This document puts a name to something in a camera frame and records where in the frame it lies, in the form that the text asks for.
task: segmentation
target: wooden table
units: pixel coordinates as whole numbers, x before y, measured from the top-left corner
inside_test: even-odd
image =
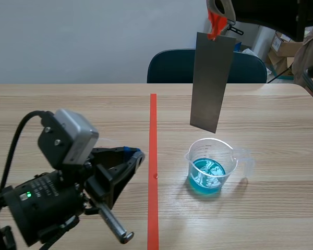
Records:
[[[313,98],[300,86],[228,84],[214,135],[189,125],[191,84],[0,85],[0,178],[17,124],[36,109],[80,112],[101,138],[147,155],[113,209],[135,238],[122,246],[100,217],[81,216],[53,249],[147,249],[150,93],[158,95],[161,250],[313,249]],[[37,147],[40,132],[39,119],[28,123],[8,184],[51,171]],[[248,183],[238,168],[218,197],[192,194],[183,155],[206,137],[252,151],[256,167]],[[0,223],[12,225],[18,249],[27,249],[7,209]]]

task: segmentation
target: blue liquid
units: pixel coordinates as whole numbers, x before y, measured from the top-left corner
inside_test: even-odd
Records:
[[[204,173],[213,176],[223,176],[225,174],[224,168],[221,164],[215,160],[202,158],[194,161],[195,166]],[[205,194],[211,194],[218,192],[222,185],[224,184],[226,177],[210,177],[202,174],[192,167],[189,173],[189,182],[193,188]]]

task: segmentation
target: orange clip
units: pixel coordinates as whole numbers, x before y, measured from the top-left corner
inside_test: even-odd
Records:
[[[208,9],[208,13],[209,13],[209,20],[212,25],[212,32],[211,34],[208,34],[208,39],[215,40],[215,38],[218,35],[220,35],[220,32],[225,28],[227,24],[227,18],[214,14],[209,9]]]

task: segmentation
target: black cord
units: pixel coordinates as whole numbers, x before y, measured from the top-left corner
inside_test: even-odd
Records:
[[[66,227],[60,229],[60,231],[53,236],[48,242],[46,242],[40,250],[48,250],[54,243],[56,243],[66,232],[74,228],[79,223],[79,217],[75,217],[74,220]]]
[[[280,77],[282,74],[284,74],[285,72],[287,72],[289,69],[292,68],[292,64],[290,65],[290,67],[288,67],[287,69],[285,69],[282,73],[280,73],[278,76],[276,76],[275,78],[273,78],[271,81],[267,82],[267,83],[271,83],[273,80],[275,80],[276,78]]]
[[[30,112],[28,113],[26,116],[24,116],[24,118],[20,121],[20,124],[19,126],[17,127],[16,129],[16,132],[14,134],[14,137],[13,137],[13,140],[11,142],[11,145],[10,145],[10,149],[9,149],[9,153],[8,153],[8,156],[7,156],[7,160],[6,160],[6,165],[5,165],[5,169],[4,169],[4,173],[2,175],[2,179],[1,179],[1,184],[0,184],[0,193],[2,192],[2,189],[4,189],[5,185],[6,185],[6,182],[7,182],[7,178],[8,178],[8,173],[9,173],[9,170],[10,170],[10,165],[11,165],[11,161],[13,159],[13,156],[14,156],[14,151],[15,151],[15,148],[16,148],[16,145],[17,145],[17,142],[20,138],[20,135],[21,135],[21,132],[24,128],[24,126],[26,125],[26,123],[33,117],[35,116],[40,116],[42,117],[42,115],[46,113],[45,111],[39,111],[39,110],[36,110],[36,111],[33,111],[33,112]]]

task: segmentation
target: white wall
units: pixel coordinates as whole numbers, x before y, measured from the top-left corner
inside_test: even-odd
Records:
[[[275,30],[260,26],[258,35],[254,41],[252,51],[263,61],[266,60]]]
[[[202,0],[0,0],[0,83],[146,82],[206,17]]]

